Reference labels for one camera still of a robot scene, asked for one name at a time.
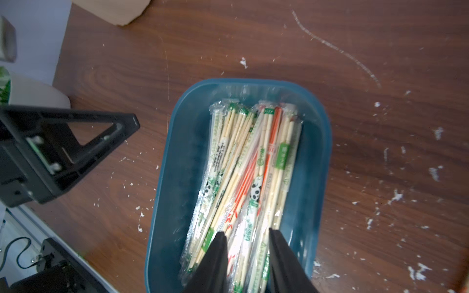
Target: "table scratch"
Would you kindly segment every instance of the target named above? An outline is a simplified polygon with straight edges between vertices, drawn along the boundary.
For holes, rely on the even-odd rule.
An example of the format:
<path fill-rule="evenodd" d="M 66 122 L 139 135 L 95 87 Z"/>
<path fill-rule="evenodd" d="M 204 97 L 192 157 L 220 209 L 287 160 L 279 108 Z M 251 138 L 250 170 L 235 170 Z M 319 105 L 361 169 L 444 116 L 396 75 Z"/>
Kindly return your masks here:
<path fill-rule="evenodd" d="M 165 59 L 166 59 L 166 75 L 168 77 L 168 101 L 169 101 L 169 64 L 168 64 L 168 55 L 166 54 L 165 42 L 163 42 L 163 38 L 159 37 L 161 43 L 163 44 L 163 50 L 165 51 Z"/>
<path fill-rule="evenodd" d="M 296 23 L 298 24 L 298 26 L 300 27 L 300 29 L 302 31 L 304 31 L 305 33 L 307 33 L 308 35 L 310 35 L 313 39 L 316 39 L 318 40 L 319 42 L 325 44 L 326 46 L 328 46 L 329 48 L 332 48 L 334 50 L 336 50 L 337 52 L 339 52 L 340 54 L 343 54 L 345 55 L 347 58 L 349 58 L 350 60 L 352 60 L 353 62 L 355 62 L 355 64 L 357 64 L 359 67 L 361 67 L 366 73 L 368 73 L 368 75 L 376 82 L 376 84 L 378 85 L 378 88 L 381 89 L 381 83 L 379 82 L 379 79 L 371 72 L 371 70 L 369 70 L 363 63 L 361 63 L 357 58 L 355 58 L 354 56 L 350 55 L 349 53 L 345 52 L 344 50 L 338 48 L 337 46 L 329 43 L 328 41 L 316 36 L 315 34 L 313 34 L 312 32 L 310 32 L 307 28 L 305 28 L 300 20 L 298 19 L 298 17 L 296 16 L 296 13 L 294 10 L 292 10 L 292 14 L 293 14 L 293 17 L 295 18 L 295 21 Z"/>

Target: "screw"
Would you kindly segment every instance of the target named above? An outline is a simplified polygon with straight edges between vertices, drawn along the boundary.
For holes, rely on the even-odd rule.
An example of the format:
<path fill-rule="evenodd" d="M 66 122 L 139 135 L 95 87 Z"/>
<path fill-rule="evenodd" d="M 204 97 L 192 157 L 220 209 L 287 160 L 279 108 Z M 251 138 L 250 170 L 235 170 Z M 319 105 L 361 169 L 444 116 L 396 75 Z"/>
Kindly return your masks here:
<path fill-rule="evenodd" d="M 35 143 L 35 144 L 43 144 L 44 143 L 44 139 L 38 135 L 36 135 L 35 137 L 31 138 L 32 142 Z"/>
<path fill-rule="evenodd" d="M 51 169 L 57 172 L 62 171 L 62 166 L 59 163 L 55 162 L 51 164 Z"/>

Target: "black metal bracket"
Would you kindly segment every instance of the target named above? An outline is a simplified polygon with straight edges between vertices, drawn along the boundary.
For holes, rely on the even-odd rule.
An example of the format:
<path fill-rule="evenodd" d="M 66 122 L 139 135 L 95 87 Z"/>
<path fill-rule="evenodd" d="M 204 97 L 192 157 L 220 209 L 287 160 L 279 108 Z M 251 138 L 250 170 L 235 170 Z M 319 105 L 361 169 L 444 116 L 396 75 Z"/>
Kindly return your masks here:
<path fill-rule="evenodd" d="M 81 145 L 70 122 L 112 125 Z M 0 106 L 0 200 L 15 207 L 59 197 L 139 128 L 134 114 Z"/>

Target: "blue plastic container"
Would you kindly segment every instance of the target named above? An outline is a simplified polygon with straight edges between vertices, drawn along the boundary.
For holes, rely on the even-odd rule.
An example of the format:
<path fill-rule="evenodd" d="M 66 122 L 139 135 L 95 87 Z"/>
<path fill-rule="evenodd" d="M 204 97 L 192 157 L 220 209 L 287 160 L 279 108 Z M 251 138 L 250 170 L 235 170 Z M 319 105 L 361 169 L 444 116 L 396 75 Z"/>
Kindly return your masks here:
<path fill-rule="evenodd" d="M 207 159 L 208 109 L 224 98 L 238 98 L 248 106 L 262 99 L 298 107 L 304 120 L 303 131 L 280 230 L 306 275 L 312 275 L 332 143 L 323 106 L 309 91 L 294 83 L 209 79 L 189 88 L 171 116 L 145 261 L 149 293 L 182 290 L 179 259 Z"/>

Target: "white paint splatter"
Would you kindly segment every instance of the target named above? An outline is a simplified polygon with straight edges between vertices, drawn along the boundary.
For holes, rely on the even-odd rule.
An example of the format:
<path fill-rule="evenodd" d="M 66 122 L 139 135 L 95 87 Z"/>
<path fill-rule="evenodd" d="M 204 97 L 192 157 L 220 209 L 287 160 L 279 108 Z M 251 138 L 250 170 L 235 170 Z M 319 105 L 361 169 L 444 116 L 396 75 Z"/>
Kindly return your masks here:
<path fill-rule="evenodd" d="M 437 168 L 428 168 L 428 172 L 430 173 L 431 177 L 433 180 L 436 182 L 439 182 L 439 176 L 438 176 L 438 169 Z"/>
<path fill-rule="evenodd" d="M 433 132 L 435 134 L 435 139 L 440 140 L 441 139 L 441 134 L 443 133 L 443 128 L 440 126 L 437 129 L 435 129 Z"/>
<path fill-rule="evenodd" d="M 401 198 L 404 196 L 404 193 L 403 191 L 401 191 L 402 193 L 398 193 L 397 192 L 397 189 L 394 189 L 394 197 L 391 198 L 390 201 L 387 201 L 387 204 L 391 204 L 393 201 L 399 201 L 401 200 Z"/>
<path fill-rule="evenodd" d="M 332 275 L 326 277 L 326 279 L 333 279 L 333 278 L 340 278 L 340 276 L 337 275 L 337 274 L 332 274 Z"/>
<path fill-rule="evenodd" d="M 368 227 L 366 227 L 366 230 L 370 230 L 371 229 L 371 224 L 373 223 L 373 219 L 369 219 L 368 222 L 366 224 L 368 224 Z"/>
<path fill-rule="evenodd" d="M 298 17 L 296 16 L 296 13 L 294 10 L 292 10 L 292 14 L 293 14 L 293 17 L 295 18 L 295 21 L 296 23 L 298 24 L 298 26 L 300 27 L 300 29 L 302 31 L 304 31 L 305 33 L 307 33 L 310 37 L 312 37 L 312 39 L 315 39 L 315 40 L 318 40 L 319 42 L 321 42 L 322 44 L 328 46 L 329 48 L 332 48 L 334 50 L 336 50 L 337 52 L 339 52 L 340 54 L 343 54 L 345 55 L 347 58 L 349 58 L 350 60 L 352 60 L 353 62 L 355 62 L 356 65 L 358 65 L 359 67 L 361 67 L 361 69 L 363 69 L 366 73 L 368 73 L 368 75 L 376 82 L 376 84 L 378 85 L 378 88 L 380 89 L 381 88 L 381 84 L 379 83 L 379 79 L 363 64 L 361 63 L 360 61 L 358 61 L 357 58 L 355 58 L 354 56 L 350 55 L 349 53 L 345 52 L 344 50 L 338 48 L 337 46 L 327 42 L 326 40 L 316 36 L 315 34 L 313 34 L 312 32 L 310 32 L 309 30 L 307 30 L 300 22 L 300 20 L 298 19 Z"/>
<path fill-rule="evenodd" d="M 244 66 L 244 69 L 248 69 L 248 66 L 246 65 L 246 58 L 241 58 L 241 61 L 239 61 Z"/>
<path fill-rule="evenodd" d="M 410 275 L 410 278 L 415 281 L 415 270 L 411 267 L 411 266 L 408 266 L 407 269 L 409 270 L 409 275 Z"/>
<path fill-rule="evenodd" d="M 387 163 L 387 150 L 389 148 L 385 148 L 384 151 L 383 151 L 383 154 L 384 154 L 384 162 Z"/>
<path fill-rule="evenodd" d="M 419 281 L 425 281 L 427 277 L 424 276 L 422 273 L 426 270 L 432 270 L 432 269 L 430 269 L 429 267 L 427 267 L 426 265 L 422 263 L 418 263 L 417 265 L 420 267 L 420 269 L 418 269 L 418 271 L 415 273 L 415 278 Z"/>

